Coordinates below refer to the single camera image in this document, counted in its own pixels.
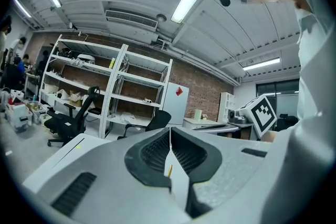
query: red sticker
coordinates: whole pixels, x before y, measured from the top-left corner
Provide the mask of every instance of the red sticker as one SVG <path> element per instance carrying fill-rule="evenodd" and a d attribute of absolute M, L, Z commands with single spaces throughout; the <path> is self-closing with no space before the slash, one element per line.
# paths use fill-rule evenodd
<path fill-rule="evenodd" d="M 179 87 L 179 88 L 177 89 L 177 91 L 176 91 L 176 95 L 179 96 L 179 95 L 181 95 L 182 93 L 183 93 L 183 91 L 182 91 L 181 87 Z"/>

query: white metal shelving unit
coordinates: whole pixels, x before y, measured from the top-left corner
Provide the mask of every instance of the white metal shelving unit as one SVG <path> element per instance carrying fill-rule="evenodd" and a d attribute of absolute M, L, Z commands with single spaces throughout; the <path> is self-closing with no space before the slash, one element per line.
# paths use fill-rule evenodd
<path fill-rule="evenodd" d="M 222 92 L 220 95 L 220 104 L 219 104 L 219 113 L 217 122 L 227 123 L 228 121 L 228 112 L 230 110 L 235 110 L 235 96 L 228 93 Z"/>
<path fill-rule="evenodd" d="M 63 46 L 69 48 L 73 52 L 77 52 L 79 54 L 87 54 L 92 55 L 94 57 L 100 57 L 104 59 L 111 60 L 115 58 L 115 63 L 112 69 L 107 67 L 102 67 L 99 65 L 93 65 L 90 63 L 84 63 L 81 67 L 73 65 L 73 62 L 70 58 L 62 57 L 56 55 L 56 49 L 59 48 L 59 45 L 62 44 Z M 149 105 L 154 107 L 153 115 L 155 109 L 163 109 L 165 94 L 169 82 L 169 76 L 171 72 L 172 62 L 173 60 L 170 59 L 169 63 L 162 62 L 144 55 L 139 55 L 130 51 L 127 51 L 128 45 L 122 45 L 120 49 L 109 47 L 101 44 L 95 44 L 86 41 L 78 41 L 78 40 L 71 40 L 71 39 L 63 39 L 62 35 L 59 36 L 57 42 L 55 43 L 53 50 L 49 56 L 49 59 L 46 64 L 46 68 L 42 77 L 42 84 L 41 90 L 39 93 L 39 100 L 43 99 L 44 101 L 48 102 L 50 105 L 55 105 L 55 102 L 58 103 L 68 103 L 67 100 L 62 100 L 57 98 L 54 93 L 49 93 L 45 90 L 45 79 L 46 77 L 51 77 L 58 81 L 62 81 L 69 85 L 72 85 L 76 88 L 83 89 L 87 91 L 90 87 L 84 85 L 82 83 L 72 81 L 67 78 L 63 78 L 51 71 L 48 70 L 48 66 L 51 62 L 57 61 L 61 62 L 68 66 L 73 66 L 75 68 L 83 69 L 88 72 L 95 72 L 98 74 L 102 74 L 104 76 L 109 76 L 109 81 L 105 89 L 100 89 L 100 94 L 104 96 L 102 111 L 100 115 L 96 115 L 93 113 L 89 113 L 90 116 L 97 118 L 100 120 L 99 125 L 99 137 L 105 137 L 106 131 L 106 124 L 110 122 L 122 123 L 121 121 L 121 113 L 117 112 L 117 106 L 119 100 L 125 100 L 132 103 L 138 103 L 143 105 Z M 161 74 L 161 79 L 159 81 L 137 76 L 134 74 L 127 73 L 129 66 L 136 66 L 139 68 L 143 68 L 146 70 L 150 70 L 156 73 Z M 121 89 L 123 86 L 124 81 L 130 81 L 133 83 L 145 85 L 151 88 L 157 88 L 157 96 L 156 100 L 153 100 L 152 103 L 146 103 L 141 99 L 123 96 L 121 95 Z M 112 101 L 112 109 L 109 110 L 110 102 Z M 147 125 L 151 118 L 137 116 L 137 120 L 139 120 L 139 124 Z"/>

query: brick wall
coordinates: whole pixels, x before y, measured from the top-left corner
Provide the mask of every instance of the brick wall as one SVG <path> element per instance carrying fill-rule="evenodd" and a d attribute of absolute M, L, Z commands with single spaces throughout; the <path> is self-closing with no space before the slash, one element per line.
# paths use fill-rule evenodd
<path fill-rule="evenodd" d="M 31 62 L 36 61 L 42 46 L 48 46 L 49 43 L 55 43 L 58 37 L 59 33 L 35 33 L 26 49 L 26 53 L 29 54 Z M 64 35 L 64 38 L 83 40 L 82 37 L 78 37 L 78 35 L 72 35 L 71 33 Z M 105 36 L 89 35 L 87 41 L 117 48 L 120 48 L 122 44 L 127 44 L 129 45 L 129 51 L 147 56 L 149 55 L 152 58 L 164 62 L 169 62 L 169 60 L 172 58 L 173 66 L 169 82 L 189 88 L 188 103 L 185 113 L 186 118 L 193 118 L 195 109 L 201 109 L 203 110 L 203 113 L 207 114 L 210 120 L 217 121 L 221 92 L 229 92 L 233 94 L 233 86 L 223 81 L 219 81 L 216 77 L 211 76 L 210 74 L 199 68 L 196 68 L 195 66 L 184 63 L 162 52 Z M 109 62 L 105 59 L 97 59 L 97 63 L 98 61 L 100 61 L 100 65 L 108 67 Z M 129 67 L 128 72 L 155 80 L 159 80 L 161 76 L 158 73 L 132 66 Z M 101 88 L 106 88 L 108 81 L 107 76 L 86 72 L 74 67 L 65 67 L 63 75 L 65 78 L 72 80 L 85 78 L 86 85 L 98 85 Z M 138 98 L 146 97 L 151 100 L 155 100 L 156 93 L 157 89 L 148 88 L 126 81 L 124 82 L 121 92 L 121 94 L 124 95 Z M 146 105 L 134 104 L 120 100 L 117 110 L 126 111 L 141 116 L 151 116 L 153 108 Z"/>

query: chair armrest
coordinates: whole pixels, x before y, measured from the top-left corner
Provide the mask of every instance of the chair armrest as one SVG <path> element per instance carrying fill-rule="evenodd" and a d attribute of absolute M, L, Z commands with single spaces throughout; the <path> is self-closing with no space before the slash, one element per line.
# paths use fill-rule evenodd
<path fill-rule="evenodd" d="M 62 117 L 60 115 L 58 115 L 58 114 L 56 114 L 54 112 L 51 112 L 51 111 L 47 111 L 47 115 L 52 116 L 53 118 L 56 118 L 58 120 L 62 119 Z"/>
<path fill-rule="evenodd" d="M 146 126 L 142 126 L 142 125 L 136 125 L 136 124 L 130 124 L 130 123 L 129 123 L 129 124 L 126 124 L 123 137 L 126 137 L 126 131 L 127 131 L 127 129 L 130 128 L 130 127 L 146 128 Z"/>
<path fill-rule="evenodd" d="M 69 116 L 72 117 L 72 111 L 73 111 L 74 109 L 76 109 L 76 107 L 73 106 L 73 105 L 71 105 L 71 104 L 67 104 L 67 103 L 64 103 L 63 105 L 65 105 L 66 107 L 69 108 Z"/>

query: chair seat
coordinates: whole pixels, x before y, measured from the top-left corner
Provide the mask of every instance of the chair seat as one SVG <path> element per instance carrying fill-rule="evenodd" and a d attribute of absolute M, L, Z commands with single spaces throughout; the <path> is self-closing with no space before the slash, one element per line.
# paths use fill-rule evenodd
<path fill-rule="evenodd" d="M 61 137 L 72 137 L 72 125 L 76 123 L 75 119 L 64 114 L 58 114 L 58 116 L 61 117 L 60 120 L 56 118 L 51 118 L 44 123 L 45 127 L 51 129 L 54 132 L 57 132 L 60 125 L 62 125 L 62 133 L 59 133 L 58 135 Z"/>

